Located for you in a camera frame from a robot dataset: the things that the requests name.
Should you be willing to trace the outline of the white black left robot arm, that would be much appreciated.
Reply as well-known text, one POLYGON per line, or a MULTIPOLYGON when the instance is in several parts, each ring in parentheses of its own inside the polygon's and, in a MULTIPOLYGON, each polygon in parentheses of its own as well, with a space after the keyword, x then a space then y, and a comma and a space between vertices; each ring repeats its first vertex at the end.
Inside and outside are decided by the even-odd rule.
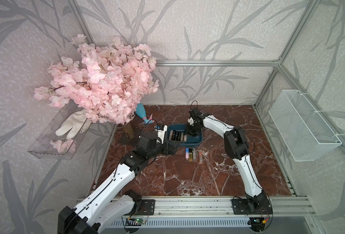
POLYGON ((116 195, 158 155, 173 156, 180 143, 169 141, 162 131, 146 132, 139 143, 119 161, 111 175, 74 208, 66 206, 58 215, 59 234, 100 234, 114 220, 124 215, 142 213, 142 197, 128 190, 120 199, 116 195))

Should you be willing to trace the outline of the beige nude lipstick tube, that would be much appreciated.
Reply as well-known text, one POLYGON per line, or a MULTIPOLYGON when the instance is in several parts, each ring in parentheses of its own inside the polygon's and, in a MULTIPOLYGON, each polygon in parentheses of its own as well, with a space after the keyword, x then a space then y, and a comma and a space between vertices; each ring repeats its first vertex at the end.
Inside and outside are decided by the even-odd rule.
POLYGON ((172 137, 173 137, 173 130, 170 130, 170 132, 169 132, 169 141, 172 140, 172 137))

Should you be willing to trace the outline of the pink clear lip gloss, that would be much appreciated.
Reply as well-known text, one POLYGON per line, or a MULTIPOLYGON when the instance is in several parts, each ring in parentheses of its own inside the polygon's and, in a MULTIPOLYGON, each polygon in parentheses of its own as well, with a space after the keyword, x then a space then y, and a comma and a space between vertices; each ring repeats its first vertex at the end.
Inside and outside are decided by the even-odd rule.
POLYGON ((201 150, 199 150, 198 154, 199 154, 199 162, 202 163, 203 162, 203 152, 201 150))

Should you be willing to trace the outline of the teal plastic storage box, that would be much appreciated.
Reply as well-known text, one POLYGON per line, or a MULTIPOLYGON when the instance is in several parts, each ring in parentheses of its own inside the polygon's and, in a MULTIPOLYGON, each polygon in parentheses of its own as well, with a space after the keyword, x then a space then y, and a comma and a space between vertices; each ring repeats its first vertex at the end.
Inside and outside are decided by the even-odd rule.
POLYGON ((186 124, 172 124, 169 125, 167 128, 168 131, 168 138, 170 136, 170 131, 177 131, 177 132, 183 132, 184 135, 187 135, 187 141, 183 141, 179 143, 180 147, 185 148, 193 148, 198 147, 202 140, 203 140, 203 134, 200 133, 197 136, 189 135, 186 131, 187 125, 186 124))

